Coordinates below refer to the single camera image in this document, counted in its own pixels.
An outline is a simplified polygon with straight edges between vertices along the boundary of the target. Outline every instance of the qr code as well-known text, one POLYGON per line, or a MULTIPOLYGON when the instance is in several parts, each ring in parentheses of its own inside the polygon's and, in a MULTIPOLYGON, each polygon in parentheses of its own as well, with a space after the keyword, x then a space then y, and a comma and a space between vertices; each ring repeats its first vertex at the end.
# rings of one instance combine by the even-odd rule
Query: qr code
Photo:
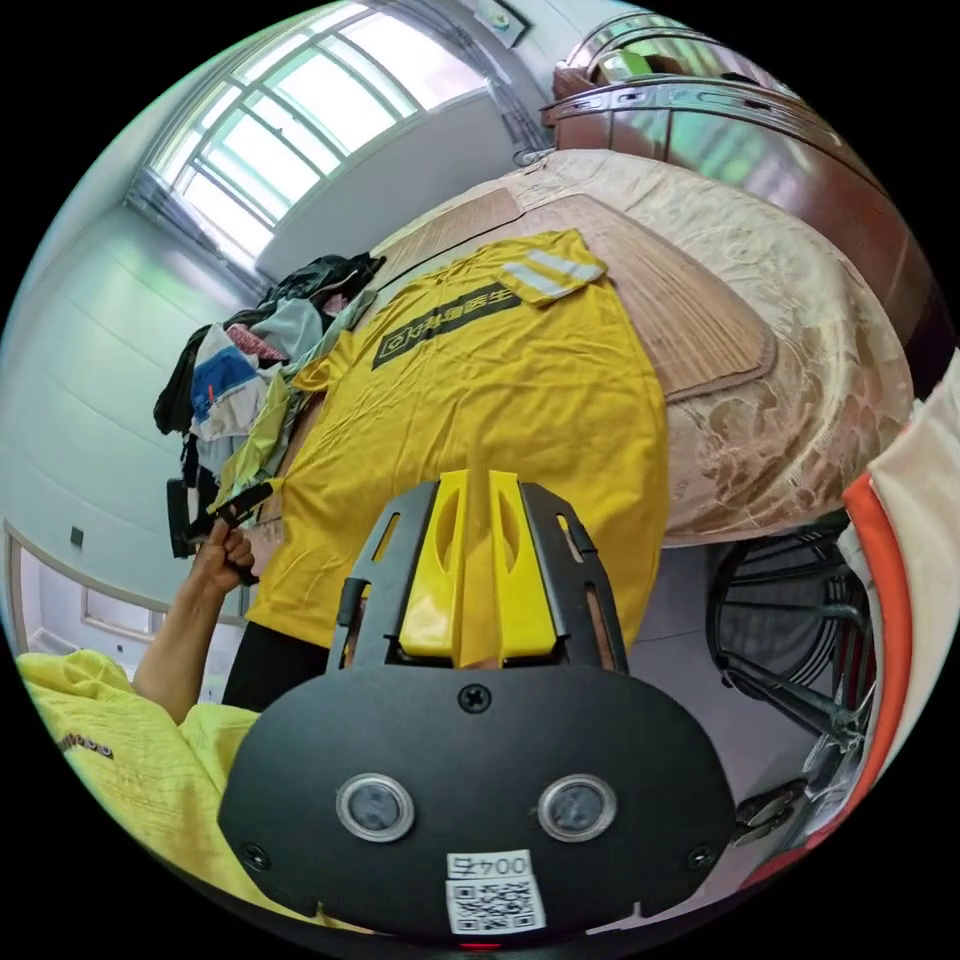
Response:
POLYGON ((522 933, 545 925, 533 877, 448 882, 447 904, 454 933, 522 933))

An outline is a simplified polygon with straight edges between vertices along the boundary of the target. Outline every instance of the reflective stripe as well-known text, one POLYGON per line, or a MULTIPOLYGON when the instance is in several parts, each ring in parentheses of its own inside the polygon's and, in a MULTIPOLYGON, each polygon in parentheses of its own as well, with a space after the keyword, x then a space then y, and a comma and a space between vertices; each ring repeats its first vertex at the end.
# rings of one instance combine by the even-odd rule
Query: reflective stripe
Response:
POLYGON ((522 263, 505 263, 503 269, 521 283, 526 284, 528 287, 536 290, 538 293, 542 293, 546 297, 550 297, 551 300, 559 300, 560 297, 566 296, 566 294, 577 289, 576 286, 561 287, 559 284, 547 279, 547 277, 537 273, 530 267, 524 266, 522 263))
POLYGON ((527 254, 527 259, 533 260, 536 263, 542 263, 545 267, 550 267, 551 270, 556 270, 557 273, 566 274, 566 276, 574 280, 579 280, 581 283, 590 283, 592 280, 596 280, 597 277, 603 275, 603 270, 599 267, 591 267, 585 263, 574 263, 571 260, 564 260, 562 257, 556 257, 552 253, 547 253, 546 250, 531 250, 527 254))

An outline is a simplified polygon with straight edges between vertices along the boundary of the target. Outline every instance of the white label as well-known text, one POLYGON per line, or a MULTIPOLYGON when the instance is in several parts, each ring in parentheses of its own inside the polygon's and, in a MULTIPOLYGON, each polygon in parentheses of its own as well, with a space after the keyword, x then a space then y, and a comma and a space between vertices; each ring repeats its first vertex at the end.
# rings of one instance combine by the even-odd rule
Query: white label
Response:
POLYGON ((456 934, 542 930, 547 921, 530 851, 448 854, 447 913, 456 934))

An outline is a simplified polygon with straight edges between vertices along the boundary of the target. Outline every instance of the yellow t-shirt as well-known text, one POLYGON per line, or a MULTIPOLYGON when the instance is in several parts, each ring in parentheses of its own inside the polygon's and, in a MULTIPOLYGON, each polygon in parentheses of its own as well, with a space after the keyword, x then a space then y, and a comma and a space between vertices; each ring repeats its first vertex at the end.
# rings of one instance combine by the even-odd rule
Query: yellow t-shirt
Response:
MULTIPOLYGON (((493 243, 409 283, 293 385, 326 397, 282 481, 284 542, 250 620, 329 646, 387 502, 448 471, 502 470, 571 504, 632 642, 669 509, 664 398, 576 230, 493 243)), ((483 498, 468 509, 460 665, 497 652, 488 513, 483 498)))
POLYGON ((116 663, 91 650, 66 657, 27 653, 17 665, 67 762, 146 847, 255 906, 359 930, 322 912, 309 921, 268 900, 217 826, 230 766, 257 714, 198 704, 178 727, 166 710, 133 690, 116 663))

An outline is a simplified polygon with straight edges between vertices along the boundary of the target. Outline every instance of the hand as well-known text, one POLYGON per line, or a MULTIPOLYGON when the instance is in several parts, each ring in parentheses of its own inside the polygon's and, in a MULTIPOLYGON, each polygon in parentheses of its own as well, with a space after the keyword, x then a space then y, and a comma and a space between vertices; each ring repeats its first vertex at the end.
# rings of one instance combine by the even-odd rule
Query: hand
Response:
POLYGON ((190 578, 204 592, 225 597, 240 585, 240 575, 227 566, 227 561, 239 567, 252 567, 253 550, 241 531, 231 530, 225 520, 218 518, 197 552, 190 578))

